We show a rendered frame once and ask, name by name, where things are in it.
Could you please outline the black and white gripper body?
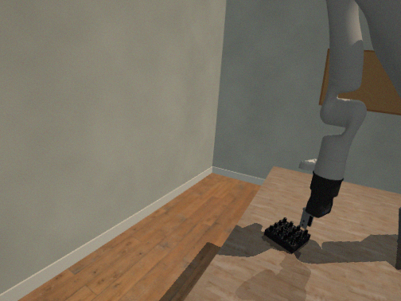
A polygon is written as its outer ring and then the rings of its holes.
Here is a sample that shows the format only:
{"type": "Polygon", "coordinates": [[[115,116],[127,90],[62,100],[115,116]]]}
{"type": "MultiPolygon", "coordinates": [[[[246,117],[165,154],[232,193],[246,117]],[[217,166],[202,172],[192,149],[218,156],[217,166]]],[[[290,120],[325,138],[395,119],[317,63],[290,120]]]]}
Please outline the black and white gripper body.
{"type": "Polygon", "coordinates": [[[306,205],[306,212],[316,218],[331,212],[333,198],[338,196],[344,180],[345,162],[322,158],[300,162],[299,169],[313,170],[310,184],[311,195],[306,205]]]}

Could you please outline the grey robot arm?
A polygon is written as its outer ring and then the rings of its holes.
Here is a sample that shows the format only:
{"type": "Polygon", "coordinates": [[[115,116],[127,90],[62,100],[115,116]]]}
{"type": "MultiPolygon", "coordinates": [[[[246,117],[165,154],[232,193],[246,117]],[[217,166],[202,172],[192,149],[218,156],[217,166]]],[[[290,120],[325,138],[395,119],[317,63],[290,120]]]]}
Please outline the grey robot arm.
{"type": "Polygon", "coordinates": [[[338,94],[361,86],[364,45],[358,6],[366,17],[372,47],[401,99],[401,0],[326,0],[329,18],[329,84],[320,117],[323,123],[345,127],[340,135],[325,135],[319,156],[345,162],[352,141],[367,114],[360,100],[338,94]]]}

